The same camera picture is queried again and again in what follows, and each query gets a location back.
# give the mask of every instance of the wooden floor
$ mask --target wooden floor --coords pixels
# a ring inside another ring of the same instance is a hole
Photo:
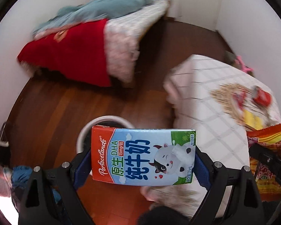
[[[135,70],[136,88],[99,88],[58,74],[34,77],[19,96],[8,122],[11,164],[49,169],[75,156],[77,136],[90,120],[103,115],[128,119],[137,128],[171,128],[163,79],[192,54],[222,61],[229,50],[215,32],[160,20],[143,38]],[[78,194],[98,225],[135,224],[150,202],[139,187],[88,178]]]

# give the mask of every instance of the white wall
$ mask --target white wall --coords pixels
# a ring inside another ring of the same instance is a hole
[[[181,0],[179,21],[215,31],[222,0]]]
[[[0,23],[0,128],[29,80],[16,58],[24,45],[32,40],[33,29],[55,16],[66,5],[79,5],[89,0],[18,0]],[[169,16],[175,17],[177,2],[173,0]]]
[[[178,18],[179,16],[180,0],[171,0],[171,6],[168,11],[168,17]]]
[[[217,30],[269,86],[281,111],[281,20],[265,0],[222,0]]]

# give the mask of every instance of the red blanket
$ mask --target red blanket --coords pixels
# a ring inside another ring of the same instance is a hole
[[[106,19],[87,22],[24,46],[19,62],[57,70],[92,85],[111,86],[106,72],[103,30]]]

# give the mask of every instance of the teal blanket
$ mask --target teal blanket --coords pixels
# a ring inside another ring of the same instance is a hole
[[[80,6],[67,6],[57,12],[55,18],[39,25],[33,36],[48,29],[75,25],[98,19],[115,19],[133,13],[153,0],[91,0]]]

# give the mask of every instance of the blue cloth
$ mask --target blue cloth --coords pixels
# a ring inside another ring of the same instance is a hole
[[[66,6],[57,12],[55,18],[38,26],[33,36],[47,29],[78,24],[103,18],[115,19],[133,13],[153,0],[91,0],[80,6]]]
[[[22,188],[23,190],[27,186],[28,179],[32,173],[32,169],[27,166],[17,166],[13,168],[13,175],[11,182],[13,188]],[[61,195],[55,190],[52,189],[55,203],[57,204],[61,200]]]

